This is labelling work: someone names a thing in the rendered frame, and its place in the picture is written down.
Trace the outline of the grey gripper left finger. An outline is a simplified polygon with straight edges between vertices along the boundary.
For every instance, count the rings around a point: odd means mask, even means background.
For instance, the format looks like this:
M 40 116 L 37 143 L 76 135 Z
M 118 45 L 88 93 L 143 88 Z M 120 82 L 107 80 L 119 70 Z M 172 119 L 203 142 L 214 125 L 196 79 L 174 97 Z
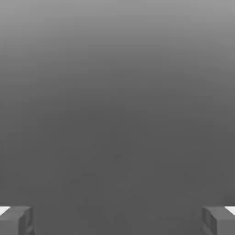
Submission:
M 0 235 L 34 235 L 31 206 L 0 206 Z

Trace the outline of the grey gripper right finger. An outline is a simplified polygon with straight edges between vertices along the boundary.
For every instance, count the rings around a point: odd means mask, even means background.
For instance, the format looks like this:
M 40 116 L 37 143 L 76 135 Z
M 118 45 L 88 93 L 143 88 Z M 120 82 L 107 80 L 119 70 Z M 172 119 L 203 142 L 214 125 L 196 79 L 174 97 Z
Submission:
M 203 207 L 201 218 L 204 235 L 235 235 L 235 206 Z

